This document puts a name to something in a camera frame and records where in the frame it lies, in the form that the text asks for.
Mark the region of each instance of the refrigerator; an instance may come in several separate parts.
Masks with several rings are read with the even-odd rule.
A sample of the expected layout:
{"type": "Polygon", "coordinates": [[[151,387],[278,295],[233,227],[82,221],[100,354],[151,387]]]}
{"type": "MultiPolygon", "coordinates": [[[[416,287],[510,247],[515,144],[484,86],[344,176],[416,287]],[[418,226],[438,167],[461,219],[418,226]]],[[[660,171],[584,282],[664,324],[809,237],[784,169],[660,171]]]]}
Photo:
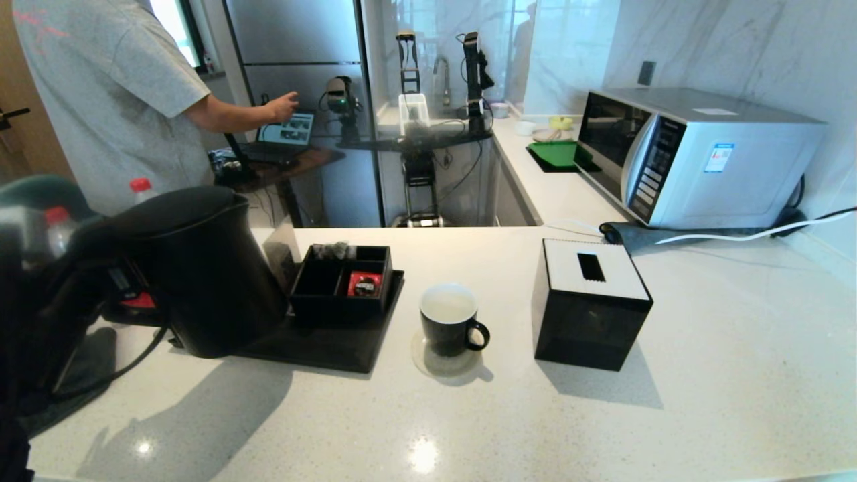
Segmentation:
{"type": "Polygon", "coordinates": [[[380,227],[384,219],[377,154],[336,148],[337,116],[320,101],[337,75],[352,80],[363,105],[357,128],[374,140],[366,48],[359,0],[223,0],[254,105],[297,91],[301,109],[315,111],[310,144],[343,152],[345,158],[293,178],[306,227],[380,227]]]}

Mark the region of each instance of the microwave control panel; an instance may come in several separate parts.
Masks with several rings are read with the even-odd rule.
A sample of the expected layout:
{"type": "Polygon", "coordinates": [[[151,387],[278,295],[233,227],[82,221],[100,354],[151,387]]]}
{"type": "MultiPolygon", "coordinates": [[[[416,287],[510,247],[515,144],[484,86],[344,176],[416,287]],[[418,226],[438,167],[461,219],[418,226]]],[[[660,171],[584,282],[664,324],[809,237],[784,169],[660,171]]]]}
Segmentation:
{"type": "Polygon", "coordinates": [[[664,117],[657,119],[657,126],[652,135],[649,152],[645,156],[643,169],[637,177],[637,183],[631,190],[631,210],[646,223],[651,220],[657,198],[661,195],[661,189],[667,182],[669,168],[673,164],[675,153],[679,150],[681,138],[685,134],[685,127],[684,124],[664,117]]]}

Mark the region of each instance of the green tray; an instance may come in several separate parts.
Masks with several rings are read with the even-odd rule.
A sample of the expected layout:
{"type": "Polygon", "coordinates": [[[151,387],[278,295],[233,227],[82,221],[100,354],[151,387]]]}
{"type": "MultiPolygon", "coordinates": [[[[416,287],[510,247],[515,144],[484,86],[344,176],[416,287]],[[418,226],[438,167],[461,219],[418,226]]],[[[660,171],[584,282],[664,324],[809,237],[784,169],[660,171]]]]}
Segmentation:
{"type": "Polygon", "coordinates": [[[545,172],[580,172],[574,162],[578,144],[575,141],[533,142],[527,146],[532,158],[545,172]]]}

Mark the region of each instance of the black mug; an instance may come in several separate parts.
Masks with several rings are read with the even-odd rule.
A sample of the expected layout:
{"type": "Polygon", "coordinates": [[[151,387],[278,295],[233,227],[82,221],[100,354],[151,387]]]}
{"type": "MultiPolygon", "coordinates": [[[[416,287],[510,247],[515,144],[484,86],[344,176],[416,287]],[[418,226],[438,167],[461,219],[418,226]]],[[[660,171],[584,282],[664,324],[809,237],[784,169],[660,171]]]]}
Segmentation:
{"type": "Polygon", "coordinates": [[[491,333],[476,320],[476,297],[464,286],[447,283],[430,287],[420,300],[423,332],[428,348],[441,357],[454,357],[464,350],[481,351],[491,333]],[[470,341],[470,331],[478,330],[483,342],[470,341]]]}

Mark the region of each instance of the black electric kettle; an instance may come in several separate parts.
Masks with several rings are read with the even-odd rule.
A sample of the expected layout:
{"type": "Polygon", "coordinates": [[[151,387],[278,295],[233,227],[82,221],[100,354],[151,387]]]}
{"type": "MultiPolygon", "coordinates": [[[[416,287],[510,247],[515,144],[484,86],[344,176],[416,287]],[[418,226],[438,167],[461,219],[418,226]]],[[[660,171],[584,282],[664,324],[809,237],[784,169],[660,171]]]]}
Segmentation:
{"type": "Polygon", "coordinates": [[[188,352],[219,358],[271,333],[285,317],[285,295],[247,211],[247,199],[226,188],[174,191],[76,233],[71,250],[120,258],[108,270],[119,294],[107,303],[148,292],[158,319],[188,352]]]}

